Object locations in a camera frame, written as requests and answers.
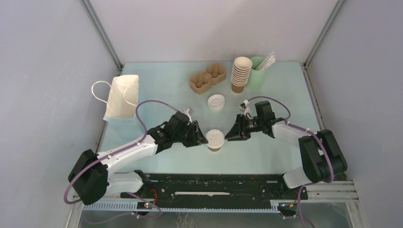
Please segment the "white paper bag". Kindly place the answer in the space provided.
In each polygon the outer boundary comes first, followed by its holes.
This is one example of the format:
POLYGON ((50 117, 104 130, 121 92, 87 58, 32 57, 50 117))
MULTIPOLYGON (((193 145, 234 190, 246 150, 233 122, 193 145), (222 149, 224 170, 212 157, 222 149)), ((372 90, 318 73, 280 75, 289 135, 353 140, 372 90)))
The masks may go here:
POLYGON ((139 76, 121 75, 113 78, 112 82, 96 81, 91 86, 91 93, 95 99, 106 104, 104 120, 133 119, 138 106, 139 76), (109 86, 108 99, 103 100, 95 95, 94 86, 105 83, 109 86))

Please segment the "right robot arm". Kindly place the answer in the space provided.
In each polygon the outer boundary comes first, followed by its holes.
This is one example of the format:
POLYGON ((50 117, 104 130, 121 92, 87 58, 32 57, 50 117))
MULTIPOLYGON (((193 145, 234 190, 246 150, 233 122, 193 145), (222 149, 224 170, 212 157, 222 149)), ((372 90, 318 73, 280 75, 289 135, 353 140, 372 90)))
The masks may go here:
POLYGON ((297 187, 318 182, 332 182, 336 175, 347 170, 347 162, 338 142, 328 129, 313 132, 277 118, 269 101, 255 103, 257 115, 251 116, 245 100, 240 105, 233 127, 225 135, 227 141, 246 141, 252 133, 261 132, 273 139, 281 139, 300 151, 302 165, 282 174, 276 186, 277 194, 290 198, 297 187))

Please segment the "white cup lid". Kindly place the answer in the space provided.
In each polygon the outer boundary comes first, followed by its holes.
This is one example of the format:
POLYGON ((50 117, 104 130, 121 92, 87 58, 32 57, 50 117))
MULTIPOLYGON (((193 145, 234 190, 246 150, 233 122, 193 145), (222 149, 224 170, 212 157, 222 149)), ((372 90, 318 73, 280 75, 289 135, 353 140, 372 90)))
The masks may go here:
POLYGON ((217 129, 212 129, 209 130, 206 133, 206 139, 208 140, 208 144, 211 145, 220 145, 220 144, 224 144, 225 142, 225 137, 223 132, 221 132, 220 130, 217 129))

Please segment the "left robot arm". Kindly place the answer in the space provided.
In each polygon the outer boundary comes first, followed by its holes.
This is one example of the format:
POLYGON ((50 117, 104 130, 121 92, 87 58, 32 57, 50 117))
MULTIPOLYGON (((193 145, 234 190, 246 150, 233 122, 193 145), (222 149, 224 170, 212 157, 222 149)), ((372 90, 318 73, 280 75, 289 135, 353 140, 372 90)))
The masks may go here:
POLYGON ((95 153, 91 149, 81 153, 68 176, 84 205, 96 203, 105 195, 130 192, 139 198, 148 196, 150 184, 141 171, 122 173, 121 169, 142 158, 170 149, 174 143, 184 147, 207 144, 197 121, 176 112, 169 121, 149 129, 145 136, 113 150, 95 153))

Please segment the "brown paper coffee cup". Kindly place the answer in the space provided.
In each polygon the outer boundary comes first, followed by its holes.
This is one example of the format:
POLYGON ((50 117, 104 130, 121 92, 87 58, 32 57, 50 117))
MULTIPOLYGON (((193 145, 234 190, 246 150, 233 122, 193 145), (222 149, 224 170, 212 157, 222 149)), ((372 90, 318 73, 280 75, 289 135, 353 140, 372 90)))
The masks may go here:
POLYGON ((212 151, 212 152, 218 152, 218 151, 222 148, 223 144, 220 144, 220 145, 211 145, 211 144, 207 144, 207 146, 208 146, 208 149, 209 149, 210 151, 212 151))

